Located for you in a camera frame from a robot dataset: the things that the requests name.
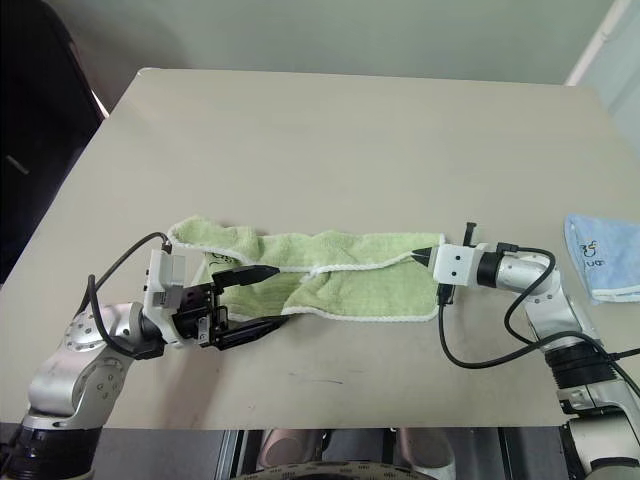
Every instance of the blue towel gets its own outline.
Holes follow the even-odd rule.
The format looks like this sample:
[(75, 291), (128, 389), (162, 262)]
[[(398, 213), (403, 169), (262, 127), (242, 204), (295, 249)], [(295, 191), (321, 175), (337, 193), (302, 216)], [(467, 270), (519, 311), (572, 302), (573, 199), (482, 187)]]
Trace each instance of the blue towel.
[(640, 302), (640, 225), (570, 214), (564, 235), (593, 303)]

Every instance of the green towel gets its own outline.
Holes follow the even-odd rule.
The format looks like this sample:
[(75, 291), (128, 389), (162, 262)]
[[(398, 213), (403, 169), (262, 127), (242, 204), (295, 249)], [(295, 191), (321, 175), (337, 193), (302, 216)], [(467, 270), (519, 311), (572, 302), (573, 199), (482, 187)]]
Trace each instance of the green towel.
[(281, 273), (251, 286), (225, 289), (229, 318), (313, 313), (338, 320), (426, 321), (436, 314), (431, 272), (410, 257), (442, 234), (335, 231), (258, 235), (250, 227), (221, 227), (202, 217), (169, 230), (177, 247), (205, 254), (197, 283), (241, 265), (271, 265)]

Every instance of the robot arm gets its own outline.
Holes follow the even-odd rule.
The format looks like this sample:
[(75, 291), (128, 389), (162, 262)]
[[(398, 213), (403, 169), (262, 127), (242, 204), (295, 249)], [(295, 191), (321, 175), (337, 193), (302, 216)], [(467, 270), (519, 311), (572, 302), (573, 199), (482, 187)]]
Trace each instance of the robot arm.
[[(489, 251), (486, 244), (472, 247), (469, 234), (465, 243), (418, 250), (414, 258), (432, 268), (434, 278), (449, 291), (454, 286), (484, 286), (516, 294), (540, 279), (551, 261), (539, 254), (517, 256), (520, 249), (510, 244), (498, 244), (496, 251)], [(537, 340), (578, 332), (602, 345), (587, 315), (564, 292), (557, 268), (523, 303)], [(607, 475), (619, 469), (639, 475), (640, 404), (629, 384), (591, 342), (563, 336), (540, 343), (558, 385), (563, 412), (577, 415), (561, 428), (572, 478), (618, 478)]]
[(153, 250), (142, 303), (99, 306), (95, 295), (87, 295), (83, 305), (90, 306), (81, 307), (29, 387), (30, 408), (6, 462), (6, 478), (91, 478), (102, 426), (134, 360), (161, 356), (165, 345), (224, 350), (279, 328), (288, 317), (233, 326), (219, 304), (226, 287), (257, 283), (278, 272), (261, 265), (240, 267), (214, 274), (211, 283), (185, 287), (184, 257), (171, 255), (170, 249)]

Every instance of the white wall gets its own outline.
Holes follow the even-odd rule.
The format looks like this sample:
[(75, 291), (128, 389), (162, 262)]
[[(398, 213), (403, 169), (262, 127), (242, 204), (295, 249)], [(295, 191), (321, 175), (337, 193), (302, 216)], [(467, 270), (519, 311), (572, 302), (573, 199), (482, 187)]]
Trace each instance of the white wall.
[(631, 2), (579, 83), (596, 89), (640, 160), (640, 1)]
[(147, 66), (562, 83), (611, 0), (48, 0), (107, 108)]

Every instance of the beige table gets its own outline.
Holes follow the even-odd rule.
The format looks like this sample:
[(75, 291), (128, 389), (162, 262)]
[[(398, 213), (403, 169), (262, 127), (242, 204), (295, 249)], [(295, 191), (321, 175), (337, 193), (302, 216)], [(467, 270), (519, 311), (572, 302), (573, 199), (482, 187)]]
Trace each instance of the beige table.
[[(640, 307), (586, 302), (569, 212), (640, 222), (640, 162), (579, 88), (230, 71), (141, 72), (63, 185), (0, 292), (0, 418), (20, 419), (37, 366), (83, 292), (152, 230), (201, 213), (266, 232), (442, 231), (558, 254), (567, 290), (611, 350), (637, 346)], [(101, 300), (141, 298), (148, 252)], [(198, 257), (190, 255), (193, 272)], [(451, 346), (480, 360), (517, 346), (512, 300), (460, 291)], [(640, 361), (624, 360), (640, 377)], [(489, 371), (444, 358), (435, 322), (304, 316), (220, 354), (169, 350), (129, 373), (110, 426), (260, 428), (553, 425), (540, 353)]]

